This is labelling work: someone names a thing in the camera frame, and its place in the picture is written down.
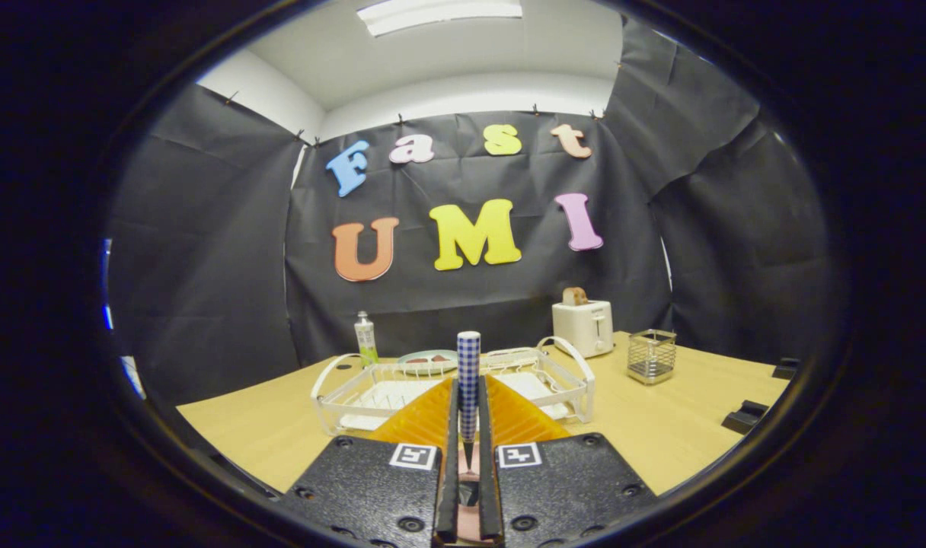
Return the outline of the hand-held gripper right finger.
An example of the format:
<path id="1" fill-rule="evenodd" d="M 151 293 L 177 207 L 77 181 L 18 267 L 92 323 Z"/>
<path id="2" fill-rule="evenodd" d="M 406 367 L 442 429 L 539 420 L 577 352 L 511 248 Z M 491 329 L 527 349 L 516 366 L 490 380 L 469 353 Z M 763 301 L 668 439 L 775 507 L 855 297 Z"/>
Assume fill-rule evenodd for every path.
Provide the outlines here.
<path id="1" fill-rule="evenodd" d="M 494 378 L 478 381 L 477 532 L 497 547 L 558 547 L 606 533 L 656 493 L 605 435 L 572 435 Z"/>

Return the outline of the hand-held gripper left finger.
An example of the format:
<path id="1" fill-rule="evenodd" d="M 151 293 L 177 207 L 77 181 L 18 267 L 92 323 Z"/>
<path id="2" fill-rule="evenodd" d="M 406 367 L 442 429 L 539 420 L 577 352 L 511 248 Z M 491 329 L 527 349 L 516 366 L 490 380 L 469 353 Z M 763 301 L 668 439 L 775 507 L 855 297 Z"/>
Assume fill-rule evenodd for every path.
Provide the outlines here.
<path id="1" fill-rule="evenodd" d="M 439 382 L 369 437 L 331 439 L 279 502 L 325 534 L 375 547 L 458 538 L 458 383 Z"/>

